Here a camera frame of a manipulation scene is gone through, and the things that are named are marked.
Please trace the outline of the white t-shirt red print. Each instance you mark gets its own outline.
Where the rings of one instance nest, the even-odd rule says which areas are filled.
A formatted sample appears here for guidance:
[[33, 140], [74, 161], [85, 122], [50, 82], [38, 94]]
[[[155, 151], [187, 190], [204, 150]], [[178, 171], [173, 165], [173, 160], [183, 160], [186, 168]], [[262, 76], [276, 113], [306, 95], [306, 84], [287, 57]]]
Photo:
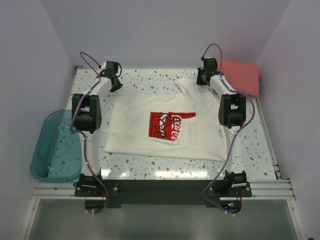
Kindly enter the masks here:
[[104, 150], [114, 154], [224, 162], [226, 137], [219, 102], [207, 86], [190, 78], [174, 94], [119, 92]]

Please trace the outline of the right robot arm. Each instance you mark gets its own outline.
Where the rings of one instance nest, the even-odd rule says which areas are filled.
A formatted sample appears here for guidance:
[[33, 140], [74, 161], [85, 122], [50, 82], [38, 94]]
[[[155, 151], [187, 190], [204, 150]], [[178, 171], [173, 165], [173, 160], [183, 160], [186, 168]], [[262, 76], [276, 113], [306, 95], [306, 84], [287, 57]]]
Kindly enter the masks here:
[[202, 66], [197, 73], [198, 85], [211, 87], [220, 97], [218, 122], [223, 127], [227, 159], [225, 161], [223, 186], [239, 188], [247, 184], [247, 176], [242, 163], [240, 130], [246, 121], [246, 97], [227, 82], [218, 62], [213, 57], [201, 57]]

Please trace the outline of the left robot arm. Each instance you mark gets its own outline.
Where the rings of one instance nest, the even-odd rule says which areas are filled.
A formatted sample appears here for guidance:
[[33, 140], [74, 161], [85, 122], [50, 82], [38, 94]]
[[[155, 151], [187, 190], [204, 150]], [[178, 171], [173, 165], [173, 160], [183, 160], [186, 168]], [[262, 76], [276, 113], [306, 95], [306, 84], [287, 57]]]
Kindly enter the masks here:
[[119, 90], [122, 66], [116, 61], [106, 61], [96, 71], [97, 77], [92, 86], [83, 93], [75, 93], [71, 99], [70, 130], [81, 137], [82, 162], [81, 172], [86, 176], [98, 176], [101, 167], [98, 160], [98, 146], [103, 114], [100, 98]]

